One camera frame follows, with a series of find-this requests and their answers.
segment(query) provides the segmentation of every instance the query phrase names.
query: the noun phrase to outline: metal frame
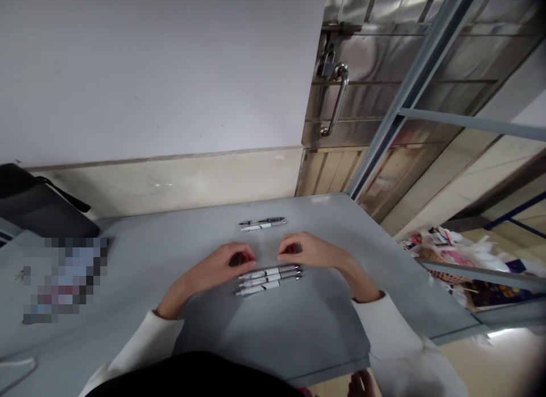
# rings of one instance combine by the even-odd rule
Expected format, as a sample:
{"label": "metal frame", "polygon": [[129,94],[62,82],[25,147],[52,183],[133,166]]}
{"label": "metal frame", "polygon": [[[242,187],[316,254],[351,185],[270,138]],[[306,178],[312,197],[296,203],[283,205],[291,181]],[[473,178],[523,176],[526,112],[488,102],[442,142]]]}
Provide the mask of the metal frame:
{"label": "metal frame", "polygon": [[353,182],[349,185],[347,194],[351,199],[357,200],[371,179],[381,158],[406,121],[406,117],[400,114],[400,109],[415,106],[463,28],[473,3],[474,0],[444,0],[394,101],[375,133]]}
{"label": "metal frame", "polygon": [[414,109],[447,51],[463,29],[469,9],[476,1],[444,0],[408,74],[375,133],[364,160],[347,189],[351,199],[358,200],[365,190],[365,186],[373,178],[383,156],[408,117],[546,141],[546,129]]}
{"label": "metal frame", "polygon": [[503,284],[510,287],[525,289],[531,292],[546,293],[546,279],[536,276],[513,274],[494,270],[480,269],[457,264],[434,262],[426,259],[416,259],[421,266],[438,272],[445,272],[468,279],[484,280],[486,282]]}
{"label": "metal frame", "polygon": [[533,127],[526,124],[505,123],[466,115],[438,113],[436,111],[416,110],[401,108],[400,115],[407,118],[417,118],[429,121],[437,121],[446,124],[455,124],[459,127],[475,130],[489,131],[504,135],[513,135],[520,138],[528,138],[538,141],[546,141],[546,128]]}
{"label": "metal frame", "polygon": [[[410,117],[454,124],[461,127],[490,131],[498,134],[546,141],[546,129],[528,125],[484,120],[463,115],[423,111],[414,108],[445,57],[448,49],[463,29],[469,9],[476,1],[477,0],[444,0],[434,22],[427,31],[423,45],[419,49],[408,74],[385,114],[379,129],[375,133],[374,139],[370,143],[366,155],[355,173],[353,181],[349,185],[347,194],[351,199],[358,201],[367,184],[373,179],[375,172],[398,134],[398,131],[402,128],[406,119]],[[519,222],[511,219],[511,216],[514,214],[513,212],[514,211],[509,212],[504,217],[490,224],[490,228],[504,220],[519,225]],[[521,224],[520,226],[528,229],[526,225]],[[423,259],[418,259],[417,261],[420,262],[423,267],[431,270],[546,293],[546,279],[536,278],[534,276],[488,271],[455,264],[431,262]],[[481,323],[477,326],[477,330],[483,330],[484,328],[521,327],[538,324],[542,322],[542,316],[545,312],[546,298],[491,311],[474,313],[473,315]]]}
{"label": "metal frame", "polygon": [[542,233],[539,230],[536,230],[535,228],[527,226],[527,225],[513,219],[513,217],[515,217],[520,212],[525,211],[526,209],[532,207],[535,204],[538,204],[540,201],[544,201],[545,199],[546,199],[546,191],[543,192],[543,193],[538,194],[536,197],[528,200],[524,204],[521,204],[519,207],[511,210],[510,212],[505,213],[503,216],[497,218],[496,220],[494,220],[490,224],[487,224],[483,228],[486,229],[486,230],[491,230],[494,227],[502,224],[503,222],[508,221],[508,222],[512,222],[514,225],[518,225],[520,228],[526,229],[529,232],[534,233],[535,235],[538,235],[541,238],[546,239],[546,234]]}

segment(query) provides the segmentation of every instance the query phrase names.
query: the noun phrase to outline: tiled floor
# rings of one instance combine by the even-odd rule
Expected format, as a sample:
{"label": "tiled floor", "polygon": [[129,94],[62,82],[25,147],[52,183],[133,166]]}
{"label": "tiled floor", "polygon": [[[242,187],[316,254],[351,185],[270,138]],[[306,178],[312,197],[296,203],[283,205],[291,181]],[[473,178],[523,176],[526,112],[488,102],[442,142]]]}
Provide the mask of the tiled floor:
{"label": "tiled floor", "polygon": [[[542,230],[546,217],[526,223]],[[463,235],[474,242],[489,235],[489,240],[497,243],[496,251],[508,254],[505,261],[524,258],[546,267],[546,241],[513,224],[499,225],[493,231],[475,229]],[[541,375],[546,336],[528,329],[509,329],[490,337],[459,340],[442,346],[441,350],[465,382],[470,397],[525,396]],[[347,375],[316,384],[310,390],[319,397],[346,396],[349,381]]]}

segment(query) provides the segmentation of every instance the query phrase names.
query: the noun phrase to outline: gray table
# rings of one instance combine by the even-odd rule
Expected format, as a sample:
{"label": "gray table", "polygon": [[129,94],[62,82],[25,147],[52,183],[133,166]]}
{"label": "gray table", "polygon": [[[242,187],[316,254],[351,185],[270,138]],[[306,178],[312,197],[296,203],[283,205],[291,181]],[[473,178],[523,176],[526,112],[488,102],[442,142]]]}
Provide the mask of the gray table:
{"label": "gray table", "polygon": [[[245,219],[285,216],[288,224],[244,233]],[[79,315],[56,324],[21,325],[28,287],[12,277],[29,258],[29,232],[0,250],[0,355],[38,356],[39,367],[10,395],[76,395],[103,362],[115,357],[167,287],[217,246],[245,241],[258,267],[276,264],[285,233],[307,230],[349,250],[388,291],[410,326],[437,343],[469,336],[482,325],[457,304],[345,194],[291,198],[103,222],[113,238],[107,274]],[[198,296],[184,310],[175,353],[210,350],[306,386],[369,365],[370,344],[335,271],[307,268],[304,278],[241,299],[235,282]]]}

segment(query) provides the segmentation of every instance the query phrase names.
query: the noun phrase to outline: stainless steel door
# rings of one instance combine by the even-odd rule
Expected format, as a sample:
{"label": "stainless steel door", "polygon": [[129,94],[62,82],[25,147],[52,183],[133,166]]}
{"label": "stainless steel door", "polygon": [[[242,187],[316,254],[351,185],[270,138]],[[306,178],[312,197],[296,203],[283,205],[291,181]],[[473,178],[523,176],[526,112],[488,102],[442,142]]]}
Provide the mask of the stainless steel door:
{"label": "stainless steel door", "polygon": [[[297,196],[345,190],[348,183],[340,180],[354,170],[348,154],[362,153],[370,144],[442,1],[327,0]],[[536,10],[529,0],[481,0],[416,107],[475,115],[540,41]],[[347,29],[348,23],[361,26]],[[342,87],[319,74],[327,52],[333,64],[347,65],[349,83],[334,130],[321,137]],[[459,131],[408,120],[360,205],[381,222]]]}

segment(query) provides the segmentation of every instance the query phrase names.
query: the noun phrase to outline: white sleeve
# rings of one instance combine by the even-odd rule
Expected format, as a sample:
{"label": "white sleeve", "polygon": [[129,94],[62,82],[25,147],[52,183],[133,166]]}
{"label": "white sleeve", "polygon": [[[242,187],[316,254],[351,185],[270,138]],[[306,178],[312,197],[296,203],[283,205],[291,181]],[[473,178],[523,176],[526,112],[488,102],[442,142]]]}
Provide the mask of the white sleeve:
{"label": "white sleeve", "polygon": [[112,363],[105,363],[91,376],[80,397],[119,375],[166,359],[172,354],[184,320],[165,320],[148,311],[144,321]]}
{"label": "white sleeve", "polygon": [[451,363],[410,328],[387,293],[353,305],[370,341],[371,368],[383,397],[468,396]]}

